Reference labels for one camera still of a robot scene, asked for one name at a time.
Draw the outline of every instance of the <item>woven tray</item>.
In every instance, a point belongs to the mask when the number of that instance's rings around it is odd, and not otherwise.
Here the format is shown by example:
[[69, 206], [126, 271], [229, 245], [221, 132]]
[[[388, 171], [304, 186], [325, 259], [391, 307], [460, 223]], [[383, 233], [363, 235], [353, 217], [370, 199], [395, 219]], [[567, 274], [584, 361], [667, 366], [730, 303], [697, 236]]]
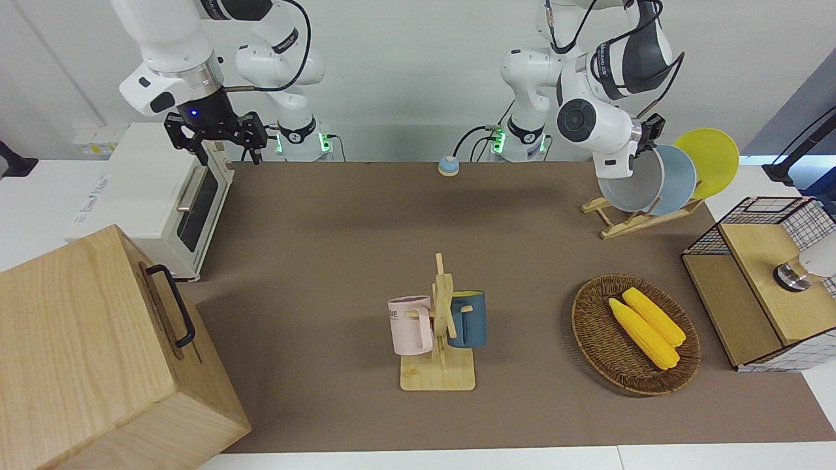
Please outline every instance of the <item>woven tray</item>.
[[[676, 348], [680, 355], [676, 367], [656, 367], [615, 320], [607, 299], [621, 299], [621, 293], [631, 287], [647, 295], [685, 332], [685, 342]], [[661, 289], [632, 276], [608, 274], [587, 282], [572, 304], [572, 330], [584, 356], [598, 373], [640, 395], [677, 391], [688, 385], [700, 366], [700, 342], [685, 310]]]

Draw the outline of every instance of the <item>white plate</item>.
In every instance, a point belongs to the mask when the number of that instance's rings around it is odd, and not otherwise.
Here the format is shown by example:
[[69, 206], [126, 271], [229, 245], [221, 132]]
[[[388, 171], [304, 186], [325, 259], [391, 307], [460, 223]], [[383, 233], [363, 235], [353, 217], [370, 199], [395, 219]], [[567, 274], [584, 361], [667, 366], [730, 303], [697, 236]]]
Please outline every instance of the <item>white plate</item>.
[[665, 168], [655, 150], [644, 151], [633, 161], [633, 176], [598, 179], [598, 187], [613, 207], [624, 212], [646, 210], [662, 192]]

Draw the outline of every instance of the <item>yellow corn cob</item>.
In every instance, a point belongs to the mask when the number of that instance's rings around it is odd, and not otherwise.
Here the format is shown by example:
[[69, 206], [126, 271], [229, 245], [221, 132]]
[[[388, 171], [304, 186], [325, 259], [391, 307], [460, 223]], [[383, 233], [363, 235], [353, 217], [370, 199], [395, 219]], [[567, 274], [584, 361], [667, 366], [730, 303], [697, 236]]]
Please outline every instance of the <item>yellow corn cob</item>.
[[615, 319], [624, 328], [630, 338], [639, 346], [650, 360], [662, 370], [668, 370], [679, 362], [679, 354], [665, 338], [656, 332], [639, 314], [617, 299], [609, 300]]
[[685, 341], [685, 332], [658, 305], [654, 304], [653, 300], [648, 299], [635, 287], [627, 289], [621, 297], [654, 330], [658, 331], [668, 344], [674, 347], [682, 346], [682, 342]]

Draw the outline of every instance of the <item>wooden mug stand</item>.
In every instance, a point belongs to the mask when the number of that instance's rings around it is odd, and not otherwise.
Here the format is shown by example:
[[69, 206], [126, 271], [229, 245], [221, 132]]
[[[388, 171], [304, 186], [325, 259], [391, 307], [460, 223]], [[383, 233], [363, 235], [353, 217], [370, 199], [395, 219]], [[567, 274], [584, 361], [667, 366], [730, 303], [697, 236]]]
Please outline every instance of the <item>wooden mug stand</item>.
[[456, 338], [456, 325], [450, 311], [453, 276], [444, 272], [441, 253], [436, 253], [436, 281], [432, 284], [435, 342], [432, 351], [400, 357], [400, 388], [404, 391], [471, 391], [476, 388], [473, 350], [447, 344], [447, 335]]
[[686, 203], [680, 210], [676, 212], [672, 212], [670, 214], [665, 214], [664, 216], [651, 216], [650, 212], [653, 212], [653, 209], [656, 208], [662, 201], [662, 197], [659, 196], [647, 210], [647, 212], [638, 211], [633, 212], [627, 217], [627, 220], [621, 223], [613, 223], [607, 217], [607, 214], [604, 213], [604, 209], [606, 207], [612, 207], [612, 204], [609, 203], [605, 198], [598, 197], [593, 199], [583, 206], [580, 207], [580, 210], [584, 214], [588, 214], [590, 212], [597, 212], [601, 220], [607, 224], [607, 227], [601, 231], [601, 238], [604, 240], [608, 240], [610, 238], [620, 237], [621, 235], [626, 235], [627, 233], [638, 232], [644, 228], [653, 227], [654, 225], [659, 225], [661, 223], [670, 222], [672, 220], [676, 220], [678, 218], [683, 218], [690, 216], [694, 211], [705, 201], [705, 199], [691, 199]]

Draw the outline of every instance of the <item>oven window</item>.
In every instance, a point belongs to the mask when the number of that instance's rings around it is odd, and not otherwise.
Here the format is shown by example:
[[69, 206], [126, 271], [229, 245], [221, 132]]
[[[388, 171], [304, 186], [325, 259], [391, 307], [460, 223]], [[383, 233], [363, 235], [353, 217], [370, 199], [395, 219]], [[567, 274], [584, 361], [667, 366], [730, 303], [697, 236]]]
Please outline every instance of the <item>oven window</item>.
[[192, 253], [197, 248], [197, 241], [206, 226], [209, 218], [209, 211], [212, 209], [212, 202], [217, 194], [217, 179], [211, 171], [206, 172], [200, 191], [197, 193], [195, 205], [191, 212], [186, 212], [180, 219], [180, 226], [177, 227], [177, 237], [189, 248]]

